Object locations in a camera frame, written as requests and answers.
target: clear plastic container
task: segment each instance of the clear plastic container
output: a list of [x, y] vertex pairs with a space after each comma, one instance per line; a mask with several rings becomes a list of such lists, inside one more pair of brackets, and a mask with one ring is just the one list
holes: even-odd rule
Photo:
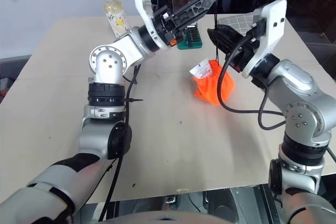
[[124, 8], [118, 0], [105, 0], [104, 10], [106, 18], [117, 38], [130, 29]]

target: bottle label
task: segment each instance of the bottle label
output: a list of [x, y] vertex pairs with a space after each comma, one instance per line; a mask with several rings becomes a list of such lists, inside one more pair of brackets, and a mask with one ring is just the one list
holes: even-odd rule
[[107, 14], [106, 13], [106, 16], [110, 22], [110, 25], [116, 37], [120, 37], [127, 30], [130, 29], [130, 24], [126, 20], [126, 15], [124, 11], [117, 13], [117, 14]]

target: cable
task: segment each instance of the cable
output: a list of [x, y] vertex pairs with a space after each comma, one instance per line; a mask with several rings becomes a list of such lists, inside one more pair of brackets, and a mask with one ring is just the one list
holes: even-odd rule
[[[129, 97], [130, 97], [131, 89], [132, 89], [132, 86], [135, 82], [135, 79], [136, 79], [136, 77], [137, 77], [137, 75], [140, 71], [140, 67], [141, 67], [141, 65], [138, 65], [138, 66], [134, 67], [134, 75], [133, 75], [133, 78], [132, 78], [132, 81], [131, 81], [130, 85], [128, 86], [127, 93], [126, 93], [126, 99], [129, 99]], [[123, 144], [125, 144], [126, 139], [127, 139], [127, 132], [128, 132], [128, 126], [129, 126], [129, 115], [130, 115], [129, 106], [130, 106], [129, 102], [126, 102], [125, 103], [125, 134], [124, 134], [124, 137], [123, 137]], [[124, 146], [122, 147], [121, 157], [118, 160], [118, 164], [117, 164], [117, 167], [115, 169], [116, 172], [114, 173], [112, 184], [110, 186], [109, 193], [106, 197], [106, 201], [104, 203], [103, 210], [101, 211], [98, 222], [103, 221], [103, 219], [104, 219], [105, 213], [107, 211], [108, 203], [111, 200], [114, 188], [115, 188], [116, 183], [117, 183], [117, 179], [118, 179], [118, 176], [119, 176], [119, 172], [120, 172], [123, 157], [124, 157]]]
[[[214, 14], [214, 17], [215, 17], [215, 28], [217, 28], [217, 25], [218, 25], [217, 13]], [[217, 45], [216, 45], [216, 61], [217, 61], [217, 64], [219, 65], [219, 56], [218, 56], [218, 47], [217, 47]]]
[[[217, 27], [217, 18], [215, 18], [215, 28]], [[236, 110], [236, 109], [232, 109], [230, 108], [229, 106], [227, 106], [223, 99], [222, 99], [222, 93], [221, 93], [221, 90], [222, 90], [222, 84], [223, 84], [223, 79], [224, 79], [224, 75], [226, 73], [226, 70], [230, 64], [230, 62], [232, 61], [232, 59], [234, 58], [234, 56], [237, 54], [237, 52], [240, 49], [240, 47], [246, 43], [247, 41], [251, 40], [253, 37], [253, 34], [252, 33], [247, 33], [245, 37], [243, 37], [237, 44], [236, 46], [234, 47], [234, 49], [231, 51], [228, 59], [225, 61], [223, 67], [222, 67], [222, 70], [220, 72], [220, 75], [219, 75], [219, 78], [218, 78], [218, 84], [217, 84], [217, 97], [218, 97], [218, 100], [221, 104], [221, 106], [223, 108], [225, 108], [226, 110], [230, 111], [230, 112], [233, 112], [233, 113], [242, 113], [242, 114], [251, 114], [251, 113], [259, 113], [259, 110]], [[269, 110], [262, 110], [262, 113], [267, 113], [267, 114], [273, 114], [273, 115], [283, 115], [281, 112], [277, 112], [277, 111], [269, 111]]]
[[277, 127], [280, 127], [282, 125], [284, 125], [286, 123], [286, 121], [282, 121], [280, 123], [277, 123], [273, 126], [270, 126], [270, 127], [266, 127], [263, 125], [263, 121], [261, 119], [262, 117], [262, 112], [264, 111], [264, 107], [265, 107], [265, 104], [266, 104], [266, 101], [267, 101], [267, 98], [268, 98], [268, 93], [269, 93], [269, 89], [268, 89], [268, 86], [267, 85], [264, 85], [264, 89], [265, 89], [265, 94], [264, 94], [264, 98], [262, 99], [262, 102], [261, 102], [261, 105], [260, 105], [260, 108], [259, 108], [259, 112], [258, 112], [258, 124], [260, 126], [260, 128], [262, 128], [263, 130], [265, 131], [271, 131], [271, 130], [274, 130], [276, 129]]
[[239, 206], [240, 210], [242, 211], [242, 214], [243, 214], [244, 219], [245, 219], [245, 223], [248, 224], [248, 222], [247, 222], [247, 218], [246, 218], [245, 213], [244, 213], [244, 211], [243, 211], [243, 208], [241, 207], [241, 205], [240, 205], [240, 203], [239, 203], [238, 195], [236, 195], [236, 196], [234, 196], [234, 197], [236, 198], [236, 201], [237, 201], [237, 203], [238, 203], [238, 206]]
[[[138, 68], [138, 66], [135, 66], [135, 67], [134, 67], [134, 70], [133, 70], [133, 76], [134, 76], [135, 71], [137, 70], [137, 68]], [[128, 81], [129, 83], [131, 83], [132, 80], [128, 79], [126, 76], [122, 76], [122, 77], [123, 77], [126, 81]]]
[[327, 147], [327, 152], [329, 153], [329, 155], [331, 156], [331, 158], [335, 161], [335, 163], [336, 163], [336, 156], [335, 156], [335, 154], [334, 154], [334, 152], [332, 152], [332, 150], [329, 148], [329, 147]]
[[128, 79], [126, 76], [122, 76], [126, 81], [131, 82], [130, 79]]
[[191, 200], [191, 197], [190, 197], [190, 193], [188, 193], [188, 198], [191, 202], [191, 204], [193, 204], [193, 206], [197, 209], [197, 211], [201, 212], [200, 209], [193, 203], [193, 201]]
[[117, 161], [117, 158], [115, 158], [112, 163], [111, 163], [111, 168], [112, 168], [112, 165], [115, 163], [115, 161]]

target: orange plastic bag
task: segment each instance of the orange plastic bag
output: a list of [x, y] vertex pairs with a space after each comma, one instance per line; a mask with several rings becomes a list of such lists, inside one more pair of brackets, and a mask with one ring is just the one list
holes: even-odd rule
[[[218, 65], [216, 60], [210, 60], [209, 64], [213, 74], [202, 79], [194, 77], [198, 86], [198, 90], [194, 93], [194, 95], [201, 100], [214, 105], [219, 105], [219, 100], [217, 98], [217, 84], [222, 67], [221, 65]], [[229, 98], [234, 88], [235, 82], [231, 78], [230, 74], [226, 72], [222, 83], [222, 99], [224, 102]]]

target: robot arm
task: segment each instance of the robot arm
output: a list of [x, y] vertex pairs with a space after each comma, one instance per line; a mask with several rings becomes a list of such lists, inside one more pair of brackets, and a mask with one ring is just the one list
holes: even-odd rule
[[[280, 195], [288, 223], [335, 223], [336, 211], [317, 196], [323, 155], [336, 126], [336, 100], [322, 92], [313, 77], [289, 60], [271, 54], [284, 34], [287, 2], [275, 1], [254, 11], [254, 22], [262, 35], [242, 45], [230, 66], [252, 77], [268, 90], [268, 97], [284, 114], [285, 135], [278, 159], [270, 163], [269, 186]], [[227, 58], [242, 35], [219, 25], [208, 30], [214, 44]]]
[[176, 45], [183, 39], [184, 28], [203, 17], [214, 2], [193, 0], [172, 14], [162, 7], [152, 17], [145, 17], [144, 26], [133, 27], [115, 42], [91, 52], [89, 63], [95, 77], [89, 83], [78, 154], [49, 166], [3, 202], [0, 223], [71, 222], [71, 216], [87, 202], [113, 160], [130, 148], [132, 131], [123, 121], [123, 74], [157, 50]]

